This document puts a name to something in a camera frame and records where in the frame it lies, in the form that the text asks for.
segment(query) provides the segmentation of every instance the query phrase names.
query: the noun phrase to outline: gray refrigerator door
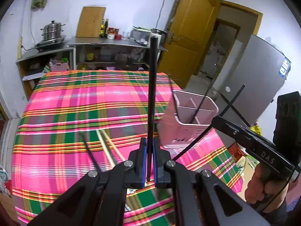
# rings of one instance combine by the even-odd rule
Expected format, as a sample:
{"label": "gray refrigerator door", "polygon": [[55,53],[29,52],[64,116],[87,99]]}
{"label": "gray refrigerator door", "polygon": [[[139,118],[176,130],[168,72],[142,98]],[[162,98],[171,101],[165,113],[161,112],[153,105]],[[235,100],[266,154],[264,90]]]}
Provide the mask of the gray refrigerator door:
{"label": "gray refrigerator door", "polygon": [[220,89],[219,92],[231,100],[240,87],[246,85],[233,106],[250,125],[255,123],[284,84],[285,78],[279,74],[284,59],[285,56],[276,48],[251,35],[237,68]]}

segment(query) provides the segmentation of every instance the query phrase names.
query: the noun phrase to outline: yellow door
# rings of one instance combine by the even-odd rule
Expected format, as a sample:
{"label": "yellow door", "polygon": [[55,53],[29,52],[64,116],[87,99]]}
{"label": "yellow door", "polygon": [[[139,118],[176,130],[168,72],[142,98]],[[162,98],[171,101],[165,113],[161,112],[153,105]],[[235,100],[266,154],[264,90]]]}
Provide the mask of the yellow door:
{"label": "yellow door", "polygon": [[218,0],[181,0],[158,72],[185,88],[198,65],[219,12]]}

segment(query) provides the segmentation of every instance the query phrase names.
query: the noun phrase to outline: sticker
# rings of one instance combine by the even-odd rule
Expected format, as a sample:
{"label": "sticker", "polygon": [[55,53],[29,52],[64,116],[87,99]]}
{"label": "sticker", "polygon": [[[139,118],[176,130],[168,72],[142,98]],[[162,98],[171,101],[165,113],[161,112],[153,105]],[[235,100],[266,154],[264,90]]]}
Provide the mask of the sticker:
{"label": "sticker", "polygon": [[282,66],[278,72],[278,74],[281,76],[281,77],[285,77],[285,74],[287,73],[287,71],[289,70],[290,68],[290,61],[287,59],[287,58],[284,58],[284,61],[282,63]]}

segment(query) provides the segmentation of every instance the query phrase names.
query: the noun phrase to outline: pink basket on shelf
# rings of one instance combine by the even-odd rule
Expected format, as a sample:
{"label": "pink basket on shelf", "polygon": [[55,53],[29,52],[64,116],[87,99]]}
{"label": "pink basket on shelf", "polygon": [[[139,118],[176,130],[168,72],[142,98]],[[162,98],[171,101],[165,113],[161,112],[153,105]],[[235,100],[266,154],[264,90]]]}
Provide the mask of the pink basket on shelf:
{"label": "pink basket on shelf", "polygon": [[178,115],[171,96],[164,116],[157,125],[159,137],[162,146],[166,148],[186,147],[211,124],[219,108],[211,98],[206,96],[194,121],[188,124],[204,96],[179,90],[173,90],[173,94]]}

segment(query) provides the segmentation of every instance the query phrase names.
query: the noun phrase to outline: plaid tablecloth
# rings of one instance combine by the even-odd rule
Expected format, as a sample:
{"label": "plaid tablecloth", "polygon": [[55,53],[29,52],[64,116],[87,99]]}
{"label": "plaid tablecloth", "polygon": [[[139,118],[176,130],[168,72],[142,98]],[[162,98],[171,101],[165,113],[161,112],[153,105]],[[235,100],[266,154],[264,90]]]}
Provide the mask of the plaid tablecloth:
{"label": "plaid tablecloth", "polygon": [[[168,78],[157,74],[155,121],[164,114],[171,97]],[[47,73],[40,79],[17,131],[12,156],[14,203],[21,224],[27,224],[70,188],[93,164],[80,141],[87,143],[102,170],[111,165],[96,130],[103,129],[127,159],[147,136],[148,72],[83,71]],[[168,149],[175,156],[182,149]],[[179,160],[192,170],[212,170],[239,192],[242,178],[222,141],[211,130]],[[172,193],[147,187],[127,196],[130,211],[125,225],[173,225]]]}

